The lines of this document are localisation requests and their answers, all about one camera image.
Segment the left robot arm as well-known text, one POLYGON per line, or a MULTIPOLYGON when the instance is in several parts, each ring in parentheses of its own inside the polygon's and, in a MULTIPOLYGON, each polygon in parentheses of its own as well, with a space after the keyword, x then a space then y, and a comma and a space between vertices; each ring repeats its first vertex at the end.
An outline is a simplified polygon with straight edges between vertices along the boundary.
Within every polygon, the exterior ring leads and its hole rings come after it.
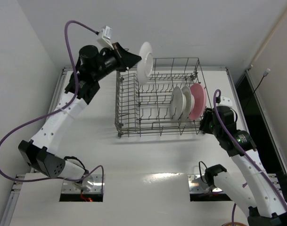
POLYGON ((70 77, 56 106, 58 113, 50 116, 29 141, 21 141, 18 149, 24 160, 49 178, 80 183, 89 172, 57 156, 60 141, 77 115, 98 92, 98 82, 113 71, 125 72, 131 69, 141 60, 141 56, 130 53, 117 42, 113 48, 101 50, 94 45, 82 47, 76 64, 78 83, 75 83, 74 76, 70 77))

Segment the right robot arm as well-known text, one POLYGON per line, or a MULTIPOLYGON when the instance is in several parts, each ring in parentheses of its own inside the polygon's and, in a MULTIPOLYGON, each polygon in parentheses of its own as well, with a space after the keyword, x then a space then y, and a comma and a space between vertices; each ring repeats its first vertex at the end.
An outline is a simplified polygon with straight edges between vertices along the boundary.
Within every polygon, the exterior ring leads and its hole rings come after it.
POLYGON ((220 188, 246 215, 250 226, 287 226, 287 203, 270 180, 249 133, 237 129, 234 112, 227 106, 206 108, 200 130, 216 137, 249 189, 220 164, 205 169, 205 183, 220 188))

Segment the pink plastic plate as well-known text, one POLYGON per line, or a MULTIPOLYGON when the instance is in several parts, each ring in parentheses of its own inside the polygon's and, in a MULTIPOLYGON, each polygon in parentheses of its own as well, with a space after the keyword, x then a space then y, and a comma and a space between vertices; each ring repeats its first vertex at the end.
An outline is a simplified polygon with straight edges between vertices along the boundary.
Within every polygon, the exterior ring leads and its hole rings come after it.
POLYGON ((189 118, 191 120, 197 120, 204 113, 207 94, 205 88, 200 83, 194 83, 190 87, 190 91, 194 97, 195 103, 189 114, 189 118))

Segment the green rimmed printed plate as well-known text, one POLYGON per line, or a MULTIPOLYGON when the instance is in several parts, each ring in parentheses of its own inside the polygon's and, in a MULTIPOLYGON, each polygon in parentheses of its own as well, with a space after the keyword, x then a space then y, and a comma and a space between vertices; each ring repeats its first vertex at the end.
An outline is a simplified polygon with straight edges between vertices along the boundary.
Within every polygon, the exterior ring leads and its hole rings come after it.
POLYGON ((139 85, 147 83, 153 69, 153 50, 149 42, 144 42, 140 48, 141 60, 137 64, 137 79, 139 85))

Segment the grey wire dish rack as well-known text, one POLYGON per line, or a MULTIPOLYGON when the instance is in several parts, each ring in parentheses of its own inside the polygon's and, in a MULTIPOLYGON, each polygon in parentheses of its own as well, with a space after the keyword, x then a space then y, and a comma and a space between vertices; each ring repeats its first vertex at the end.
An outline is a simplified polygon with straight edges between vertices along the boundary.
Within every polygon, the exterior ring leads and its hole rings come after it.
POLYGON ((140 85, 134 69, 116 74, 115 126, 118 136, 198 134, 201 117, 174 119, 170 114, 174 88, 206 86, 197 57, 156 58, 147 83, 140 85))

